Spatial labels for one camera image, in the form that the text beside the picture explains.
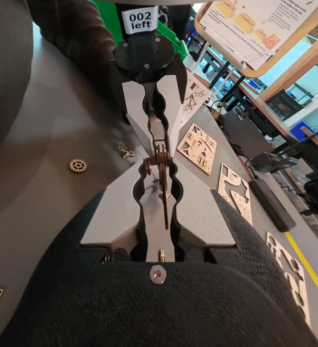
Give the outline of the assembly instruction booklet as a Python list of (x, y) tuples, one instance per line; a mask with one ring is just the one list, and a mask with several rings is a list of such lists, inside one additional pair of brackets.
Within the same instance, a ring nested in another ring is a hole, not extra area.
[(182, 128), (210, 97), (211, 91), (194, 77), (188, 78), (180, 122)]

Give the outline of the blue plastic bin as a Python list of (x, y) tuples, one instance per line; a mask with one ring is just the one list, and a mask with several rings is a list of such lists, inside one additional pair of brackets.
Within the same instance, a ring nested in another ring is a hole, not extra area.
[(301, 141), (305, 139), (306, 135), (305, 133), (301, 130), (301, 128), (307, 128), (310, 132), (315, 133), (316, 131), (310, 128), (304, 121), (301, 121), (297, 123), (293, 128), (290, 130), (290, 134), (296, 138), (297, 141)]

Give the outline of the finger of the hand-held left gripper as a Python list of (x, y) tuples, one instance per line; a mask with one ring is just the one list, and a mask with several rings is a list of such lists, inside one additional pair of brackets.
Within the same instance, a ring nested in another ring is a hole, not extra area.
[(183, 104), (180, 99), (176, 75), (165, 75), (156, 84), (158, 115), (164, 127), (166, 150), (177, 147)]
[(156, 153), (153, 135), (150, 132), (150, 120), (143, 108), (145, 88), (134, 81), (122, 83), (126, 104), (126, 116), (146, 153)]

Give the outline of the wooden clipboard stand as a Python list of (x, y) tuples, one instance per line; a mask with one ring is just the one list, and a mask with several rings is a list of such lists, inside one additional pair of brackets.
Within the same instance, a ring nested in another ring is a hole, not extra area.
[(223, 59), (230, 62), (232, 66), (247, 77), (263, 77), (264, 82), (271, 84), (277, 77), (279, 77), (289, 66), (294, 63), (305, 51), (309, 48), (309, 42), (305, 42), (304, 37), (318, 24), (318, 7), (311, 14), (311, 16), (304, 21), (302, 25), (293, 33), (293, 35), (279, 48), (274, 56), (271, 56), (259, 69), (253, 70), (248, 65), (241, 69), (236, 62), (233, 52), (222, 55), (223, 48), (218, 42), (215, 42), (199, 24), (199, 20), (207, 11), (211, 2), (205, 2), (200, 7), (195, 17), (195, 28), (197, 32), (203, 37), (209, 46), (221, 55)]

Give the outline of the wooden support post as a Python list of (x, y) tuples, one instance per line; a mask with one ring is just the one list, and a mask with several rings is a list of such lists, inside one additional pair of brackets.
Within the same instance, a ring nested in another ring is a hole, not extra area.
[(263, 101), (287, 90), (295, 83), (318, 95), (318, 40), (259, 96)]

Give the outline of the grey power adapter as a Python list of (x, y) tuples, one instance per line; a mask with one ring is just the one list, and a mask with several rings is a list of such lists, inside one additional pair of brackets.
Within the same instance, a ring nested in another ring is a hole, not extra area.
[(251, 160), (252, 167), (258, 172), (275, 173), (293, 166), (299, 161), (295, 158), (281, 158), (273, 153), (262, 152)]

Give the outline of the wooden model frame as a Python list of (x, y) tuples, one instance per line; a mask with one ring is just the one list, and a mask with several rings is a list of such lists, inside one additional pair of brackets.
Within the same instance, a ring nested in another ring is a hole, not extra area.
[[(166, 145), (157, 144), (157, 142), (164, 142), (164, 140), (154, 140), (154, 155), (153, 156), (155, 156), (158, 151), (159, 152), (164, 152), (164, 151), (169, 152), (166, 149)], [(167, 209), (167, 199), (169, 197), (169, 194), (167, 193), (167, 189), (168, 189), (168, 174), (167, 174), (168, 171), (167, 170), (170, 168), (170, 165), (166, 170), (164, 170), (164, 169), (159, 170), (159, 167), (157, 166), (158, 172), (159, 172), (159, 185), (160, 185), (160, 189), (161, 189), (160, 197), (161, 197), (161, 200), (163, 203), (165, 229), (166, 230), (169, 229), (169, 218), (168, 218), (168, 209)]]

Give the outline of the wooden gear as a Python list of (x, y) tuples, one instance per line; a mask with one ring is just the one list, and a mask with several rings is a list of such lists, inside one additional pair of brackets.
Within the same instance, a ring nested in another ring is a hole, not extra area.
[(83, 173), (87, 171), (88, 164), (82, 159), (73, 159), (69, 162), (68, 167), (74, 173)]

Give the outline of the black flat box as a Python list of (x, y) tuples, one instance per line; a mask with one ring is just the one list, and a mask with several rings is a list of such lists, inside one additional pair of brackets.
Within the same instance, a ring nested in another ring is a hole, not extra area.
[(251, 158), (256, 157), (261, 152), (272, 152), (274, 150), (251, 119), (238, 106), (221, 115), (218, 123), (231, 141), (240, 146), (243, 152)]

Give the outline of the wooden link piece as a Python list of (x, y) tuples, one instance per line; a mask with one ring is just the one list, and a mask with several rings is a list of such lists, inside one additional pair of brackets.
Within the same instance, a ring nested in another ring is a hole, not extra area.
[(118, 145), (118, 149), (122, 152), (123, 159), (131, 158), (135, 155), (133, 151), (127, 150), (123, 145)]

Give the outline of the wooden parts sheet slotted strips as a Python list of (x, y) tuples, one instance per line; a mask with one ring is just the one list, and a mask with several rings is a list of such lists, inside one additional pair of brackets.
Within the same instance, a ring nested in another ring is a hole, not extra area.
[(177, 146), (177, 151), (204, 173), (211, 175), (216, 148), (217, 141), (193, 123)]

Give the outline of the wooden parts sheet curved cutout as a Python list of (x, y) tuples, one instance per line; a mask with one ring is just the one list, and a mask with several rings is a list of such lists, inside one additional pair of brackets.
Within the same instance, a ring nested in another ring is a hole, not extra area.
[(224, 163), (221, 164), (217, 192), (226, 202), (237, 210), (249, 224), (253, 224), (249, 185), (241, 176), (237, 175)]

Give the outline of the wooden gear axle assembly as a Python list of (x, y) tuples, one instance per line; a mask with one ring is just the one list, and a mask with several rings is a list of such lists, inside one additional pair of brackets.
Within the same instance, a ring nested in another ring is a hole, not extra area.
[(160, 169), (166, 170), (169, 167), (172, 159), (173, 159), (173, 157), (170, 156), (170, 153), (167, 151), (164, 151), (164, 152), (158, 151), (155, 156), (146, 158), (144, 160), (144, 163), (145, 163), (147, 174), (151, 175), (151, 172), (152, 172), (151, 167), (152, 166), (158, 166), (159, 170)]

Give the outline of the person's left forearm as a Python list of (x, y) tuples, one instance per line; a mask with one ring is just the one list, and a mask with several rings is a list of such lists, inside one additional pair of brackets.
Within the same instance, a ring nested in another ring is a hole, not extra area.
[(106, 83), (115, 42), (95, 3), (88, 0), (28, 0), (41, 35), (96, 83)]

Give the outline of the large green plastic bin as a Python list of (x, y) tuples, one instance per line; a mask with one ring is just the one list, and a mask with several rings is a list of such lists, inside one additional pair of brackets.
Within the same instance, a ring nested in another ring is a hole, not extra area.
[[(105, 27), (113, 35), (115, 45), (118, 46), (118, 43), (123, 41), (123, 37), (115, 4), (99, 0), (93, 0), (93, 2), (98, 8)], [(175, 54), (180, 54), (182, 61), (185, 60), (188, 55), (185, 42), (183, 40), (178, 40), (176, 34), (160, 21), (157, 25), (157, 34), (165, 36), (169, 41), (171, 41)]]

